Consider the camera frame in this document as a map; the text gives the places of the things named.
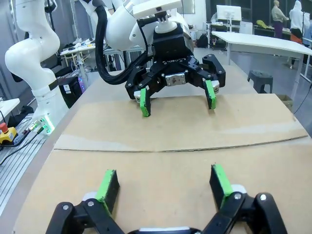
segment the green gripper pad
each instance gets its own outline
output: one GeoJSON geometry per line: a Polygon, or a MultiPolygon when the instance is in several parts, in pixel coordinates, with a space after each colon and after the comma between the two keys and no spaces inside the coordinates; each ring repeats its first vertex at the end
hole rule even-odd
{"type": "Polygon", "coordinates": [[[214,195],[214,200],[217,208],[223,206],[226,198],[233,193],[230,181],[225,175],[225,172],[220,164],[211,166],[210,186],[214,195]]]}
{"type": "Polygon", "coordinates": [[[97,191],[96,200],[103,203],[106,211],[111,215],[119,191],[119,182],[116,170],[107,170],[104,179],[97,191]]]}
{"type": "Polygon", "coordinates": [[[141,89],[140,109],[144,117],[151,115],[151,98],[146,88],[141,89]]]}
{"type": "Polygon", "coordinates": [[[205,81],[205,93],[207,96],[209,110],[214,110],[216,106],[216,97],[215,97],[215,91],[213,88],[213,84],[211,83],[211,80],[205,81]]]}

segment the red button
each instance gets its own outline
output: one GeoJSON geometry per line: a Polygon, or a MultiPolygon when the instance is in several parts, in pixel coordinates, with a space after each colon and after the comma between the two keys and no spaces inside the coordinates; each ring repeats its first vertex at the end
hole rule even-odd
{"type": "Polygon", "coordinates": [[[7,133],[9,131],[8,126],[6,126],[6,123],[0,124],[0,129],[3,133],[7,133]]]}

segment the white table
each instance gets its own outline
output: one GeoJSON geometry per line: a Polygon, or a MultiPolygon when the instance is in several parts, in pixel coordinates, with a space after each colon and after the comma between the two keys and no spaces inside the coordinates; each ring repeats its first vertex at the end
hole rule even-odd
{"type": "Polygon", "coordinates": [[[6,117],[17,105],[20,103],[18,98],[11,99],[7,101],[0,101],[0,111],[2,112],[3,116],[6,117]]]}
{"type": "Polygon", "coordinates": [[[225,32],[212,32],[212,34],[228,43],[228,65],[231,63],[231,51],[280,55],[299,59],[298,70],[291,95],[291,98],[294,100],[299,85],[303,55],[312,55],[311,49],[293,41],[258,35],[225,32]]]}
{"type": "Polygon", "coordinates": [[[82,57],[80,55],[80,53],[82,51],[88,51],[88,50],[94,50],[96,48],[96,45],[94,43],[92,44],[87,44],[87,45],[82,45],[77,47],[74,50],[64,50],[60,55],[61,56],[65,56],[65,55],[69,55],[69,54],[76,54],[77,56],[77,60],[78,60],[78,65],[79,65],[79,69],[81,72],[81,77],[82,77],[82,81],[84,83],[84,86],[86,88],[88,88],[88,77],[84,71],[84,67],[83,67],[83,61],[82,61],[82,57]]]}
{"type": "MultiPolygon", "coordinates": [[[[312,40],[307,39],[307,38],[303,38],[304,40],[307,40],[309,42],[312,42],[312,40]]],[[[307,60],[307,65],[306,65],[306,70],[304,72],[304,74],[300,74],[307,82],[312,83],[312,81],[310,79],[307,78],[307,74],[308,74],[308,68],[309,68],[309,64],[310,64],[310,55],[308,56],[308,60],[307,60]]]]}

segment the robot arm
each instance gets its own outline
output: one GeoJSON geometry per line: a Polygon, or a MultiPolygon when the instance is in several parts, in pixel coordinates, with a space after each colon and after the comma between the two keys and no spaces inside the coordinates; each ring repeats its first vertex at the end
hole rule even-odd
{"type": "Polygon", "coordinates": [[[44,0],[16,0],[18,27],[28,32],[29,38],[9,48],[5,53],[5,64],[11,73],[26,81],[32,89],[38,103],[33,120],[48,116],[51,126],[56,126],[68,107],[54,73],[40,65],[55,54],[60,45],[58,36],[48,24],[44,8],[44,0]]]}

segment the computer monitor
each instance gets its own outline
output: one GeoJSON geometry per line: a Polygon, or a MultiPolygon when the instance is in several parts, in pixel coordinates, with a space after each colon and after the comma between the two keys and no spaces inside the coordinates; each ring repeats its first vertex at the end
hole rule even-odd
{"type": "Polygon", "coordinates": [[[242,21],[242,10],[240,6],[217,5],[216,12],[218,20],[242,21]]]}

